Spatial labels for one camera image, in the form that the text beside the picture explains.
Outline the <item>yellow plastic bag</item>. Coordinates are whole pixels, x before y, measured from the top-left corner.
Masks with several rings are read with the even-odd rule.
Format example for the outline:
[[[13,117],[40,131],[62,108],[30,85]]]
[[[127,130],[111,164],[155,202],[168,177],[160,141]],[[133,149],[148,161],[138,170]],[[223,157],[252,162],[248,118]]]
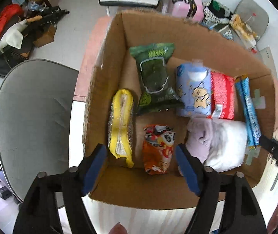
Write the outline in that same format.
[[[246,49],[256,54],[258,52],[256,44],[260,36],[238,14],[233,14],[229,24],[239,36]]]

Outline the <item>grey round chair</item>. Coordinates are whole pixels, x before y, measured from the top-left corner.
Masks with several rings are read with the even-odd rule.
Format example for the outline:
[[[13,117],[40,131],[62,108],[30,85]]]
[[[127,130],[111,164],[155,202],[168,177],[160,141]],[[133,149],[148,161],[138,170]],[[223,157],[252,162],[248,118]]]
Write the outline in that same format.
[[[23,201],[39,172],[69,168],[69,133],[78,72],[44,59],[18,64],[0,86],[0,166]]]

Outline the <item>grey cushioned chair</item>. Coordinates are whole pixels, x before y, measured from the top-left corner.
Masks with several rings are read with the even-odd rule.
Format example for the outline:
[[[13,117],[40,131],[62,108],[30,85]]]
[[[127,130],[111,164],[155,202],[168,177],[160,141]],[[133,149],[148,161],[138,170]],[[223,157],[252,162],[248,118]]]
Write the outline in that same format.
[[[235,9],[243,23],[251,29],[253,37],[258,41],[265,33],[269,16],[254,0],[241,0]]]

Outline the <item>mauve cloth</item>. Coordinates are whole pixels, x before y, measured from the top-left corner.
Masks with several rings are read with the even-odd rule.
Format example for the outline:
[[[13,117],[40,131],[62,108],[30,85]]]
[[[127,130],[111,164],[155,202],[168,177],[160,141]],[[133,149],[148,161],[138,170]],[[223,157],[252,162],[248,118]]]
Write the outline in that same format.
[[[188,136],[185,143],[191,156],[201,163],[208,158],[213,139],[212,120],[208,118],[191,118],[187,125]]]

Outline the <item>pink suitcase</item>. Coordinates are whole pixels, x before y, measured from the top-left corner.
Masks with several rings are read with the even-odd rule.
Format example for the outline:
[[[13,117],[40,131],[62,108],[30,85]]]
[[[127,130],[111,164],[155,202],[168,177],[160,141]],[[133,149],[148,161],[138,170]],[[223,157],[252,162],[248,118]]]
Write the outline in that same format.
[[[204,18],[203,3],[202,0],[169,0],[168,13],[200,23]]]

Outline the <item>green snack bag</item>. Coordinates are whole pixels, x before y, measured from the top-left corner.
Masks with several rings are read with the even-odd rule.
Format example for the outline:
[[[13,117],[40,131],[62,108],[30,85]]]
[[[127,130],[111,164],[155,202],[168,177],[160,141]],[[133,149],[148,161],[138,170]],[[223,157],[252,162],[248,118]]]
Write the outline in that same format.
[[[136,61],[141,89],[138,116],[184,107],[173,88],[167,68],[167,62],[174,50],[174,43],[152,43],[129,49],[130,55]]]

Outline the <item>black stroller frame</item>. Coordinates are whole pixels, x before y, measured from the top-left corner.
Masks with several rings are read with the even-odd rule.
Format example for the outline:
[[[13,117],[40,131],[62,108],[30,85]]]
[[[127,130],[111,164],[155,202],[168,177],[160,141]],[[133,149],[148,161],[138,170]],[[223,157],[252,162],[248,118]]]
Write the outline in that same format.
[[[35,42],[44,39],[43,45],[51,43],[46,37],[56,32],[56,25],[70,12],[59,6],[44,9],[35,17],[23,19],[10,26],[0,38],[0,78],[18,64],[29,59]]]

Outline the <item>yellow silver snack bag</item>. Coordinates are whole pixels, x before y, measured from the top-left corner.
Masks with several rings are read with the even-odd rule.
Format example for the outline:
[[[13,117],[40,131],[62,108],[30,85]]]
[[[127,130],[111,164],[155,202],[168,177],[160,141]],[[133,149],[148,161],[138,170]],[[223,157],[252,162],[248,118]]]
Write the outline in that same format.
[[[111,102],[108,121],[108,148],[116,158],[124,158],[128,168],[133,168],[132,127],[134,99],[127,89],[120,89]]]

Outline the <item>clear plastic bottle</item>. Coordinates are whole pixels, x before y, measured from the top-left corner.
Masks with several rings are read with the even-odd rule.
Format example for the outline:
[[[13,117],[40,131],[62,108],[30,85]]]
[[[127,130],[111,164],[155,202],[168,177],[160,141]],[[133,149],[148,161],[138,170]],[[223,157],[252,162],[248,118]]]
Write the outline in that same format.
[[[253,29],[253,23],[255,21],[255,17],[256,17],[256,14],[255,13],[252,13],[248,16],[245,17],[244,19],[244,24],[250,28],[250,29]]]

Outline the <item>blue cartoon tissue pack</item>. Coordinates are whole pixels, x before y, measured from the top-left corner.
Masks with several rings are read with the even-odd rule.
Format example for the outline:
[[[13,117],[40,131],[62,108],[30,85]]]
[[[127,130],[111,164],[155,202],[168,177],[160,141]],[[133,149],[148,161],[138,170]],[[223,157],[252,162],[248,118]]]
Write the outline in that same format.
[[[175,72],[176,92],[184,103],[177,108],[180,117],[208,117],[211,115],[211,70],[201,60],[182,63]]]

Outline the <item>white goose plush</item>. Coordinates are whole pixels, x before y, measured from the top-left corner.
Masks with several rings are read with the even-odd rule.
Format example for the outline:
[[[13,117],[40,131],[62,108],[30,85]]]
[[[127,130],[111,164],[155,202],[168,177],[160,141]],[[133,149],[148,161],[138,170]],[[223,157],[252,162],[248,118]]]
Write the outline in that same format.
[[[6,46],[11,46],[17,49],[22,47],[23,35],[22,32],[27,28],[28,23],[36,22],[42,19],[41,15],[30,19],[24,19],[21,22],[15,23],[3,35],[0,40],[0,50]]]

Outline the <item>white soft pack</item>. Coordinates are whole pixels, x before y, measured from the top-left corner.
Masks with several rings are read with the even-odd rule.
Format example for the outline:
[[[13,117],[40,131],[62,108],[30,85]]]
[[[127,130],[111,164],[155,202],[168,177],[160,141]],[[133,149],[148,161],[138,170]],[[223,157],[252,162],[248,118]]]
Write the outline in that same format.
[[[247,147],[247,128],[241,121],[212,119],[213,137],[205,166],[225,172],[243,164]]]

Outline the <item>orange cartoon snack bag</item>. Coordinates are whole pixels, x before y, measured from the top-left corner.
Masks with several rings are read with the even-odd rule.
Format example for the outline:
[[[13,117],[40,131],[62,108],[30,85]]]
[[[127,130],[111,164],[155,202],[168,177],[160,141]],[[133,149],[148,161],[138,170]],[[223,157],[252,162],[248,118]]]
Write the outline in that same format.
[[[148,125],[144,128],[143,164],[149,175],[166,174],[170,166],[175,132],[167,125]]]

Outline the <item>brown cardboard box on floor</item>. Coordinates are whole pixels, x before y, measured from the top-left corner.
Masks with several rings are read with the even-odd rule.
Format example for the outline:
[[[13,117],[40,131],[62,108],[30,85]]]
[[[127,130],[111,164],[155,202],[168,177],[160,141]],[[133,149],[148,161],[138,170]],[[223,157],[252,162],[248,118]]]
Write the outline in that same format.
[[[35,39],[33,44],[35,47],[40,48],[44,45],[52,43],[56,33],[56,26],[53,24],[45,25],[44,27],[35,31]]]

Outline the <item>blue stick packet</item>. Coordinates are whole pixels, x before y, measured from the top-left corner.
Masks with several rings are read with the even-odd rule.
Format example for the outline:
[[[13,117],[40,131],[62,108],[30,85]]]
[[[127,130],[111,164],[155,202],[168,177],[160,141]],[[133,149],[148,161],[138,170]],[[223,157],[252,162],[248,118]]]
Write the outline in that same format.
[[[247,127],[248,147],[256,148],[260,145],[259,138],[261,136],[261,131],[250,94],[249,78],[246,75],[237,77],[235,79],[235,87],[243,107]]]

